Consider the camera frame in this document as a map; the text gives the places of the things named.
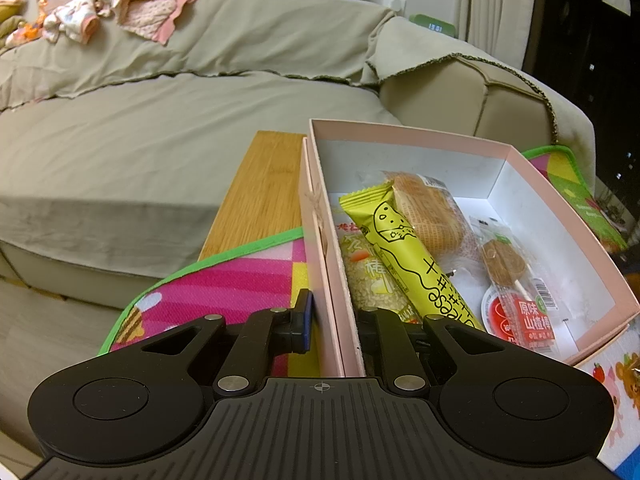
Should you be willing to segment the pile of baby clothes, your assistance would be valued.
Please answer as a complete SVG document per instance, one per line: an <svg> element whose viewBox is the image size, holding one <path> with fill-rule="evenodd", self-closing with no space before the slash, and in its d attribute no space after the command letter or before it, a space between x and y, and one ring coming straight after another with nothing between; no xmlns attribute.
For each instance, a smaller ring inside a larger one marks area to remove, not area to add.
<svg viewBox="0 0 640 480"><path fill-rule="evenodd" d="M29 23L22 15L25 0L1 0L1 49L10 50L65 36L88 44L104 18L143 39L168 43L185 6L196 0L36 0L38 15Z"/></svg>

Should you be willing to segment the wooden table board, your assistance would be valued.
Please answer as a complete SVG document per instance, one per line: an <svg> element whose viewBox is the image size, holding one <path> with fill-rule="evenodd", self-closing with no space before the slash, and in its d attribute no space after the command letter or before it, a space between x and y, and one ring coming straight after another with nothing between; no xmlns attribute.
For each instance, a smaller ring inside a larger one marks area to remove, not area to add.
<svg viewBox="0 0 640 480"><path fill-rule="evenodd" d="M235 173L205 243L202 260L302 225L298 133L258 131Z"/></svg>

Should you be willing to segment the pink cardboard gift box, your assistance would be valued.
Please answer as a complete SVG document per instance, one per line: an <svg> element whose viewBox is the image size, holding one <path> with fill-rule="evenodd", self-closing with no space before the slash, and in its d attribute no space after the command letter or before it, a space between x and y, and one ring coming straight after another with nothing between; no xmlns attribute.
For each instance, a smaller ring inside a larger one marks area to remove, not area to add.
<svg viewBox="0 0 640 480"><path fill-rule="evenodd" d="M378 186L386 231L423 251L400 282L340 198ZM600 240L551 182L510 145L401 126L315 119L299 200L320 368L360 376L355 311L383 306L415 320L437 313L497 333L502 304L527 348L612 382L639 361L639 305Z"/></svg>

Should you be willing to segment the rice cracker stick packet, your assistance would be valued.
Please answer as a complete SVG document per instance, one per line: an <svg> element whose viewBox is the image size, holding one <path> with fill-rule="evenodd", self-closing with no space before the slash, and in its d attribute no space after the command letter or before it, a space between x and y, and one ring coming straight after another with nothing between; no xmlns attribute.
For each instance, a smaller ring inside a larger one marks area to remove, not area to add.
<svg viewBox="0 0 640 480"><path fill-rule="evenodd" d="M420 315L356 224L342 222L335 229L354 308L390 310L402 322L418 324Z"/></svg>

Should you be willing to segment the beige sofa with cover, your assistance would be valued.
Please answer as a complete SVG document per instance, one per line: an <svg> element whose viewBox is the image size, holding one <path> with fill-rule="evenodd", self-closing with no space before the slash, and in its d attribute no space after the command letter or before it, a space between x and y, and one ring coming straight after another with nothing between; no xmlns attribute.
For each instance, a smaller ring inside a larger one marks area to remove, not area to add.
<svg viewBox="0 0 640 480"><path fill-rule="evenodd" d="M467 44L356 0L196 0L167 44L103 20L86 44L1 57L1 274L120 308L193 262L259 130L311 119L570 148L572 102Z"/></svg>

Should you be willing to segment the green digital clock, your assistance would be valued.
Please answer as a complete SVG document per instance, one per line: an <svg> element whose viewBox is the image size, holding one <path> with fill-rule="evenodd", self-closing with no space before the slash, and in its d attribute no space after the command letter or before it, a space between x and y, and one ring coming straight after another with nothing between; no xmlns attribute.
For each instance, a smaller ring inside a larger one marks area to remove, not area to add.
<svg viewBox="0 0 640 480"><path fill-rule="evenodd" d="M409 16L409 21L413 24L427 28L432 32L439 32L440 34L444 34L452 38L457 38L458 36L457 29L454 24L439 20L438 18L433 18L426 14L411 14Z"/></svg>

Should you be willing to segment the colourful cartoon play mat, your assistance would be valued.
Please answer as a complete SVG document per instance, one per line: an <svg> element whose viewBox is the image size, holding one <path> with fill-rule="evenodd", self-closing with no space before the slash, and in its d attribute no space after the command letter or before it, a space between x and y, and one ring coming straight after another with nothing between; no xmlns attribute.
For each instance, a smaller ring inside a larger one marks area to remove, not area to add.
<svg viewBox="0 0 640 480"><path fill-rule="evenodd" d="M439 180L466 218L510 230L533 270L533 297L553 324L553 355L600 380L614 422L600 454L624 479L639 474L638 400L626 373L639 355L639 304L623 275L550 177L515 148L454 139L424 145L309 138L300 166L303 223L208 257L134 298L108 334L116 351L220 314L241 323L255 311L293 303L309 286L319 296L311 357L280 359L282 372L352 374L363 368L352 295L337 234L354 227L338 200L381 182L386 171Z"/></svg>

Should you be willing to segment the white wall socket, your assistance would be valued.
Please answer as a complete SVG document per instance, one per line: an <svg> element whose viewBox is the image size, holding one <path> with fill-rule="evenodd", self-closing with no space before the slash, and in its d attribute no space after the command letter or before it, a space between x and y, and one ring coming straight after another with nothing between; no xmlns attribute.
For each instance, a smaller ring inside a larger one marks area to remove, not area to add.
<svg viewBox="0 0 640 480"><path fill-rule="evenodd" d="M383 6L393 10L395 13L402 15L406 10L407 0L383 0Z"/></svg>

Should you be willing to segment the hawthorn lollipop packet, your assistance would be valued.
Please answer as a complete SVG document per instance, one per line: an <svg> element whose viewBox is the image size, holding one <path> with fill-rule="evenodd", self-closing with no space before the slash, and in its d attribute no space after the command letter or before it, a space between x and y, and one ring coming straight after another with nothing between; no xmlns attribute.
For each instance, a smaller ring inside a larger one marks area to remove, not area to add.
<svg viewBox="0 0 640 480"><path fill-rule="evenodd" d="M494 218L471 220L480 256L502 312L506 340L547 356L558 352L552 317L537 287L525 249L512 231Z"/></svg>

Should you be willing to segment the brown bread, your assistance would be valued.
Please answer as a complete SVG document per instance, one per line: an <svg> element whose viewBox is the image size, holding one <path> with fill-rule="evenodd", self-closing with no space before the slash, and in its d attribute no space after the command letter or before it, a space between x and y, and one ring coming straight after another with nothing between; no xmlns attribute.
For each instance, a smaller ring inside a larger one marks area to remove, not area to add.
<svg viewBox="0 0 640 480"><path fill-rule="evenodd" d="M383 174L392 182L397 208L432 256L478 260L475 237L446 185L420 174Z"/></svg>

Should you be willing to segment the yellow cheese snack bar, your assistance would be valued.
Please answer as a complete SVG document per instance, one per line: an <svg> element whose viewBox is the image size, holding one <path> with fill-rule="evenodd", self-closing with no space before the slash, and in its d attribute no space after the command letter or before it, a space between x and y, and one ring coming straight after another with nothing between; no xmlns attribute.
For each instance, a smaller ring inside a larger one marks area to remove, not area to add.
<svg viewBox="0 0 640 480"><path fill-rule="evenodd" d="M419 240L385 182L338 199L422 318L440 315L484 330L460 292Z"/></svg>

